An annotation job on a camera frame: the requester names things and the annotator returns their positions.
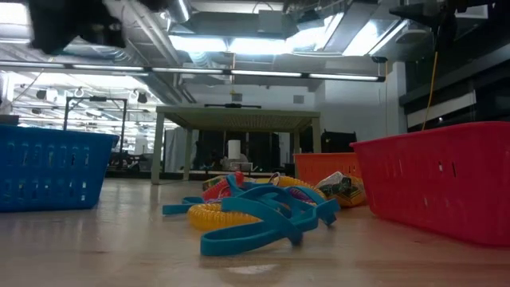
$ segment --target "red plastic basket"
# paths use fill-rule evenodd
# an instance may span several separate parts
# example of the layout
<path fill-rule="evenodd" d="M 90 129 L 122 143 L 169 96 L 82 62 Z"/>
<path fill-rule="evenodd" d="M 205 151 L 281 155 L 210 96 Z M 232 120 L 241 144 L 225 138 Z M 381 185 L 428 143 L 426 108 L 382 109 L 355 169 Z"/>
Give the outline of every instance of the red plastic basket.
<path fill-rule="evenodd" d="M 312 185 L 316 185 L 337 171 L 361 178 L 358 157 L 354 152 L 299 154 L 294 155 L 294 159 L 296 159 L 299 178 Z"/>
<path fill-rule="evenodd" d="M 461 124 L 351 146 L 373 213 L 510 246 L 510 123 Z"/>

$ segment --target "plastic basket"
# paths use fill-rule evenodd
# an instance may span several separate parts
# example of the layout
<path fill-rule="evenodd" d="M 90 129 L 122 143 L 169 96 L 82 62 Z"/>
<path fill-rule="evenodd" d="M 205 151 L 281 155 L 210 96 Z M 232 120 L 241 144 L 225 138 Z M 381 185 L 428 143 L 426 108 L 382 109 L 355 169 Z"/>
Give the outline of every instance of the plastic basket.
<path fill-rule="evenodd" d="M 0 125 L 0 212 L 94 207 L 118 139 Z"/>
<path fill-rule="evenodd" d="M 294 155 L 294 159 L 299 178 L 312 185 L 316 185 L 337 171 L 361 179 L 358 157 L 354 152 L 299 154 Z"/>
<path fill-rule="evenodd" d="M 462 124 L 351 146 L 378 216 L 510 246 L 510 123 Z"/>

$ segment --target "orange plastic basket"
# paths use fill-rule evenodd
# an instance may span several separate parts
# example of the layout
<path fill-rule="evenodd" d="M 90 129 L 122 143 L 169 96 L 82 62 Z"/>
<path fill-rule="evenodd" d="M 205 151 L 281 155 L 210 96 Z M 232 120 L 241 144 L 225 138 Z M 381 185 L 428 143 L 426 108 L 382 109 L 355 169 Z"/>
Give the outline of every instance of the orange plastic basket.
<path fill-rule="evenodd" d="M 340 171 L 361 179 L 358 157 L 354 152 L 294 155 L 299 179 L 316 185 Z"/>

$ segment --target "blue plastic basket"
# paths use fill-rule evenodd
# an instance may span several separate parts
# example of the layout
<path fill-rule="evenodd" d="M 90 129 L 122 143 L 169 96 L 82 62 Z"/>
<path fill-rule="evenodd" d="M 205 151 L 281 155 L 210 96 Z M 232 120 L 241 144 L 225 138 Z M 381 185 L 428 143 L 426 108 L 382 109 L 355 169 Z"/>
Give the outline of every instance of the blue plastic basket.
<path fill-rule="evenodd" d="M 118 140 L 0 125 L 0 212 L 94 207 Z"/>

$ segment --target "wooden floor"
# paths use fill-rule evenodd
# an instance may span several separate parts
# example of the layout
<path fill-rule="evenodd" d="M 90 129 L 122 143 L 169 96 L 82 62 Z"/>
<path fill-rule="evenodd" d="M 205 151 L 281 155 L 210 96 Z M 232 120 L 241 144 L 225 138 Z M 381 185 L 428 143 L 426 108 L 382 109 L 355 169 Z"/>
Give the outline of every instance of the wooden floor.
<path fill-rule="evenodd" d="M 345 210 L 334 228 L 232 258 L 204 258 L 200 233 L 161 206 L 198 183 L 107 180 L 95 210 L 0 214 L 0 285 L 510 286 L 510 250 L 471 246 Z"/>

